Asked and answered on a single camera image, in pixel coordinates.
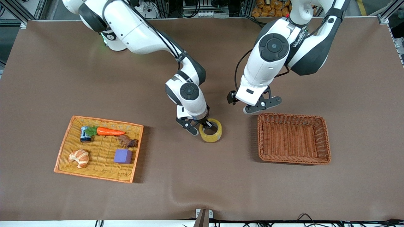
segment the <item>basket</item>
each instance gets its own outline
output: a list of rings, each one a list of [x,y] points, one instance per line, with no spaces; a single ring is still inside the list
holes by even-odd
[[[331,161],[322,117],[284,113],[258,116],[258,155],[268,162],[325,165]]]
[[[138,139],[137,147],[128,148],[132,153],[130,164],[114,162],[115,150],[121,149],[114,136],[93,136],[91,143],[80,142],[82,126],[101,126],[126,132],[131,139]],[[73,116],[67,127],[57,156],[54,172],[90,177],[109,181],[132,183],[135,176],[139,148],[142,141],[143,125]],[[85,168],[77,168],[77,162],[68,162],[69,154],[78,149],[88,151],[89,162]]]

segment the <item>toy croissant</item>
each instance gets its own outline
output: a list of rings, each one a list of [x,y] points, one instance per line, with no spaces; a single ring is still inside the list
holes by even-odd
[[[70,155],[69,155],[69,162],[72,161],[77,161],[78,162],[78,166],[77,168],[84,168],[86,167],[87,163],[88,163],[88,152],[84,149],[80,149],[77,151],[73,151]]]

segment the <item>can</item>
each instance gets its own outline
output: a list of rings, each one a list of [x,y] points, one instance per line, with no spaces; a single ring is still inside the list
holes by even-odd
[[[89,136],[84,130],[88,129],[88,126],[81,127],[80,142],[89,143],[91,142],[91,136]]]

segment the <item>purple cube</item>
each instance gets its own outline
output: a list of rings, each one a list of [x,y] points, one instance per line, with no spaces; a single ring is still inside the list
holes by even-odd
[[[114,162],[119,164],[130,164],[132,160],[132,151],[128,149],[117,149],[115,151]]]

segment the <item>yellow tape roll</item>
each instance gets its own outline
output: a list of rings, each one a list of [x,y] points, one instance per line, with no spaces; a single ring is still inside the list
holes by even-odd
[[[213,135],[205,134],[203,126],[200,124],[199,125],[199,134],[201,134],[202,139],[205,140],[206,142],[213,143],[213,142],[218,141],[220,139],[220,137],[222,136],[222,125],[220,124],[220,122],[218,120],[213,119],[213,118],[208,118],[208,121],[214,123],[217,126],[217,132]]]

